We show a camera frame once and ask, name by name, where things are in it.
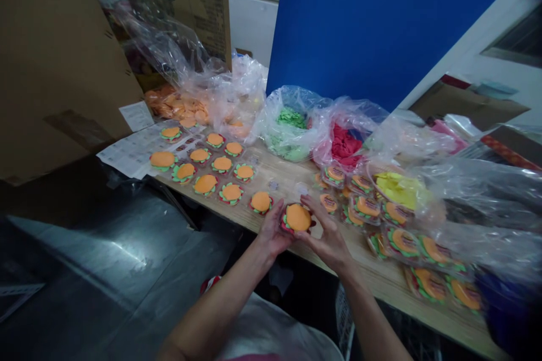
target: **person's left hand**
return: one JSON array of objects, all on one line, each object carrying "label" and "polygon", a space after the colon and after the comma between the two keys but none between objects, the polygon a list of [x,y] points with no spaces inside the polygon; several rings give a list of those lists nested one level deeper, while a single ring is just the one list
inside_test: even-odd
[{"label": "person's left hand", "polygon": [[264,223],[260,227],[260,232],[256,240],[262,244],[264,249],[268,249],[273,258],[286,251],[294,242],[294,236],[284,233],[280,230],[280,216],[284,208],[284,199],[280,199],[273,205],[273,208],[267,213]]}]

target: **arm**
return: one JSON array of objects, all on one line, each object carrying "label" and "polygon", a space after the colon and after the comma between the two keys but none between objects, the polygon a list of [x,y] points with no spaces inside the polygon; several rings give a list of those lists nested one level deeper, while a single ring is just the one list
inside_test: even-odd
[{"label": "arm", "polygon": [[364,358],[377,360],[411,360],[394,330],[380,310],[360,270],[344,242],[339,228],[320,203],[309,196],[301,202],[314,213],[322,224],[322,238],[315,239],[306,232],[297,232],[295,237],[305,242],[339,276],[352,310],[357,338]]},{"label": "arm", "polygon": [[228,326],[236,320],[277,255],[293,242],[293,237],[278,230],[283,205],[282,199],[275,204],[243,256],[175,326],[165,339],[158,360],[213,359],[218,354],[228,338]]}]

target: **white wall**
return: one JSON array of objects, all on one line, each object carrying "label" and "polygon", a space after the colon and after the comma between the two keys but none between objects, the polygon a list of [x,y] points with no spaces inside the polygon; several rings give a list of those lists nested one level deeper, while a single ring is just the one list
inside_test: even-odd
[{"label": "white wall", "polygon": [[512,97],[531,110],[510,120],[513,124],[542,125],[542,69],[480,55],[489,44],[542,0],[495,0],[472,27],[410,92],[399,108],[410,107],[442,75],[467,82],[500,82],[519,90]]},{"label": "white wall", "polygon": [[231,46],[252,52],[269,68],[278,3],[266,0],[229,0]]}]

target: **blue board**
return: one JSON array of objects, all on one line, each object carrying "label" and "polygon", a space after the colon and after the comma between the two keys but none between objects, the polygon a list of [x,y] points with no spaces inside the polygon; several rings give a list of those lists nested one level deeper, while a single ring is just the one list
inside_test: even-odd
[{"label": "blue board", "polygon": [[299,85],[391,111],[494,0],[280,0],[267,92]]}]

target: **wooden table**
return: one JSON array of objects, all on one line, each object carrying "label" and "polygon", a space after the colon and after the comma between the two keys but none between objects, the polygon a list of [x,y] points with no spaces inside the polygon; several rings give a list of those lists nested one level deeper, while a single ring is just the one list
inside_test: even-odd
[{"label": "wooden table", "polygon": [[[284,197],[286,203],[299,201],[299,183],[312,187],[314,184],[313,177],[318,172],[318,169],[312,162],[293,164],[283,161],[269,153],[259,143],[246,150],[244,157],[248,156],[256,156],[259,159],[259,164],[256,167],[257,172],[252,182],[246,185],[243,199],[234,207],[227,206],[219,201],[216,196],[203,197],[195,194],[192,184],[180,186],[178,183],[172,182],[170,172],[157,176],[156,180],[218,215],[254,233],[258,233],[263,217],[247,207],[250,196],[258,190],[266,190],[269,180],[273,179],[278,183],[279,189],[277,192],[272,193],[272,196]],[[210,172],[211,168],[206,168],[199,170],[198,175]],[[360,272],[362,272],[377,298],[418,319],[483,357],[490,359],[507,358],[507,355],[489,337],[486,324],[481,317],[463,309],[432,305],[415,298],[406,286],[403,272],[398,263],[395,261],[379,261],[369,251],[362,235],[345,224],[341,223],[340,227],[348,249],[359,264]],[[315,237],[320,237],[322,234],[322,227],[319,223],[311,230]],[[307,246],[296,242],[290,248],[290,251],[334,274]]]}]

